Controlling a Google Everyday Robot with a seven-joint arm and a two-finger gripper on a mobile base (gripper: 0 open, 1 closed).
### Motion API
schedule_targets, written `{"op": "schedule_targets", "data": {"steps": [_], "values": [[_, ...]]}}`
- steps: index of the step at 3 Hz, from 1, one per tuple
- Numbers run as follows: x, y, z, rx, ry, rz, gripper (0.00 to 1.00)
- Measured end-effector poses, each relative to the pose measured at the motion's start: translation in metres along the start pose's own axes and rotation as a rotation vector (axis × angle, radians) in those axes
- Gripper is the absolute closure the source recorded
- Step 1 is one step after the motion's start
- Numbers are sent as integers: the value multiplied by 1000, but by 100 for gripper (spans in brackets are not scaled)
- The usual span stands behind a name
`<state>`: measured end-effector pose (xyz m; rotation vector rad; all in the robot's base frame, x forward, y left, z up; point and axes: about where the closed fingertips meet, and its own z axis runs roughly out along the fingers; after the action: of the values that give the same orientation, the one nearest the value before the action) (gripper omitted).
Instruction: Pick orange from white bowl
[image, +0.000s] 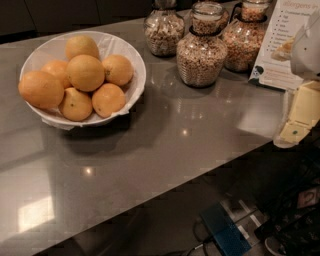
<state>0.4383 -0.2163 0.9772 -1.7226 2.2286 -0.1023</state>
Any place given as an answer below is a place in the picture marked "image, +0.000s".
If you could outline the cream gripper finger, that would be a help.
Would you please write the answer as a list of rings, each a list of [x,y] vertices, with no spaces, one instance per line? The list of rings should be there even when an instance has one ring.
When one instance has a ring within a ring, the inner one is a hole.
[[[320,121],[320,82],[308,81],[285,94],[283,118],[274,135],[279,148],[298,145]]]
[[[289,61],[291,59],[292,46],[295,38],[291,37],[281,44],[272,54],[271,58],[277,61]]]

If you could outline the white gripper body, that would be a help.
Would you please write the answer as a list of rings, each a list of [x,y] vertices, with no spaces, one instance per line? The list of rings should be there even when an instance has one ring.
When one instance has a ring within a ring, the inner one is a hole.
[[[320,10],[297,31],[291,49],[291,72],[305,80],[320,79]]]

